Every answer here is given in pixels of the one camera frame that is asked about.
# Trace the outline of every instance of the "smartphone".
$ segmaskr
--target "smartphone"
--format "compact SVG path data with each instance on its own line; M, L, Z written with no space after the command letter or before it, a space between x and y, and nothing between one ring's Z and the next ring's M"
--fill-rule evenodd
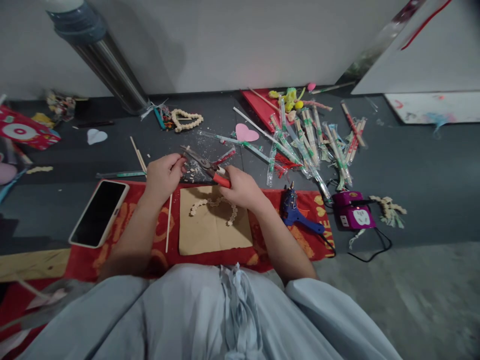
M103 180L91 196L68 242L92 249L101 247L129 189L125 183Z

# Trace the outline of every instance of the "purple device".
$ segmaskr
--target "purple device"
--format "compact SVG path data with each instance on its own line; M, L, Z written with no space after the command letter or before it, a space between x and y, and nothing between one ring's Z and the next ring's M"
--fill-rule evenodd
M363 199L362 193L358 191L344 191L332 196L333 210L344 228L359 230L377 227L369 208L355 204Z

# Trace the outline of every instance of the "light blue dress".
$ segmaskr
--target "light blue dress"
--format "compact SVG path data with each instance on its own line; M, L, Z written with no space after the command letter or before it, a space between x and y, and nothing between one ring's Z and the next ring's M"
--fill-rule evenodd
M109 278L72 302L20 359L400 359L346 294L313 279L283 292L257 272L176 265Z

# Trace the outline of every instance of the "phone screen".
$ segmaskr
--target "phone screen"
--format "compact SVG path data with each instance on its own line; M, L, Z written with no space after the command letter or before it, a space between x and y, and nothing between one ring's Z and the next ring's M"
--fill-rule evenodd
M72 235L71 241L92 247L97 246L124 190L125 184L102 181Z

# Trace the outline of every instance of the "hand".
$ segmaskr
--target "hand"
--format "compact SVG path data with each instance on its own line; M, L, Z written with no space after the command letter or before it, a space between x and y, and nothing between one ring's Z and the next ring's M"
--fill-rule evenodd
M272 205L253 177L232 165L226 166L225 170L230 175L231 188L221 187L220 193L229 202L254 213Z
M173 153L148 164L148 178L141 202L143 204L147 203L157 210L161 209L177 188L182 173L187 171L184 167L186 162L185 157Z

